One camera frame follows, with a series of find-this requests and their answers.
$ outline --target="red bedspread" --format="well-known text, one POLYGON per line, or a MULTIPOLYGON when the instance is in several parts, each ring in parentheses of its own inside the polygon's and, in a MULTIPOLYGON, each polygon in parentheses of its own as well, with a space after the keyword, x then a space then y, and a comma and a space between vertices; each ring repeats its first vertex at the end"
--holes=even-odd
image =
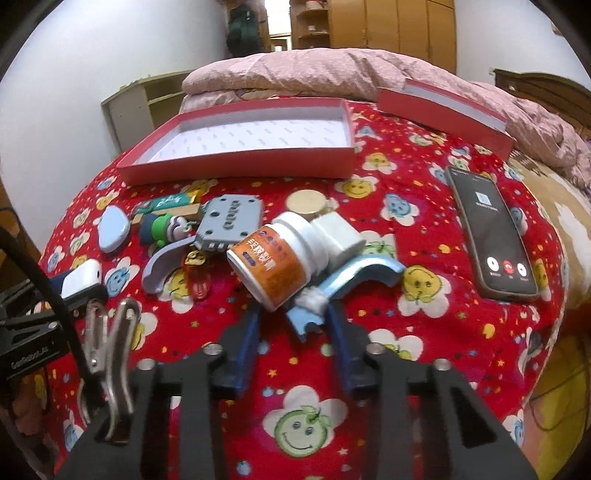
MULTIPOLYGON (((222 193, 258 195, 265 203, 265 220, 285 210, 285 198, 294 190, 316 189, 331 198, 333 208, 367 239, 366 251, 393 255, 409 266, 404 282, 395 288, 364 284, 348 295, 350 321, 403 358, 449 358, 521 444, 521 405, 562 317, 564 259, 554 228, 518 175, 485 149, 382 116, 367 103, 351 102, 350 107, 358 149, 351 179, 211 179, 195 181, 191 188, 201 189, 205 200, 222 193), (487 300, 475 291, 464 233, 443 176, 448 164, 493 178, 507 205, 521 209, 519 229, 542 291, 534 304, 487 300), (386 193, 400 197, 398 216, 390 217, 384 208, 386 193)), ((135 234, 115 258, 100 253, 95 225, 108 204, 130 212, 142 200, 188 189, 189 184, 130 188, 117 177, 113 163, 74 199, 41 260, 55 275, 96 258, 113 295, 109 308, 129 296, 141 302, 134 365, 147 357, 176 361, 214 342, 249 301, 224 255, 216 260, 210 296, 199 302, 188 296, 180 270, 162 295, 144 294, 141 270, 148 251, 135 234), (125 282, 116 283, 116 278, 125 282)), ((310 335, 301 344, 283 313, 276 312, 264 317, 262 338, 250 390, 239 401, 221 404, 231 478, 357 480, 368 434, 367 408, 345 397, 327 337, 310 335), (312 411, 313 428, 296 428, 300 416, 312 411)), ((71 357, 52 364, 49 379, 47 428, 66 455, 82 433, 76 405, 79 378, 71 357)), ((176 419, 182 408, 178 399, 171 408, 176 419)), ((174 422, 171 442, 174 455, 174 422)), ((170 478, 177 472, 172 462, 170 478)))

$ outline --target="gray plastic block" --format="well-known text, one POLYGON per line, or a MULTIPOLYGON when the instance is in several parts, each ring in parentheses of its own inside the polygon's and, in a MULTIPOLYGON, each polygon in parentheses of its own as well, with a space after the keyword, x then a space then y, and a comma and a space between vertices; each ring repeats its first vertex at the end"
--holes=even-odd
POLYGON ((227 194, 207 203, 195 236, 195 246, 222 252, 244 240, 262 225, 262 202, 253 195, 227 194))

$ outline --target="smartphone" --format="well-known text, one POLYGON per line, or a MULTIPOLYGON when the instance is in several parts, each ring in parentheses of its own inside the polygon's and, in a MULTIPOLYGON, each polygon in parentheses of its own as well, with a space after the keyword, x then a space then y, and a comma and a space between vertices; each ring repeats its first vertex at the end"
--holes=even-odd
POLYGON ((496 185, 455 167, 446 167, 446 177, 466 232, 478 292, 496 300, 535 300, 538 286, 530 261, 496 185))

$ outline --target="phone screen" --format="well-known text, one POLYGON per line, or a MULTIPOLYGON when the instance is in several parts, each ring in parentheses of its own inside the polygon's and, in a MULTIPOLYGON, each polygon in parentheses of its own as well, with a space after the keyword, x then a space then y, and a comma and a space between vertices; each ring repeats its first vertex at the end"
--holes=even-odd
POLYGON ((484 283, 493 290, 536 295, 530 261, 496 185, 481 175, 453 167, 447 168, 447 177, 455 185, 456 202, 463 207, 463 222, 472 233, 484 283))

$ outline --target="white plastic bottle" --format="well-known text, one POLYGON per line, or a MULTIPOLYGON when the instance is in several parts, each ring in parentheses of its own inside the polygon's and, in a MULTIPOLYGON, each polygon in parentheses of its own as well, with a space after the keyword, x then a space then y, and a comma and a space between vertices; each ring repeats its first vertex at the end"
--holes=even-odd
POLYGON ((248 291, 273 312, 328 265, 323 238, 303 217, 285 212, 228 250, 248 291))

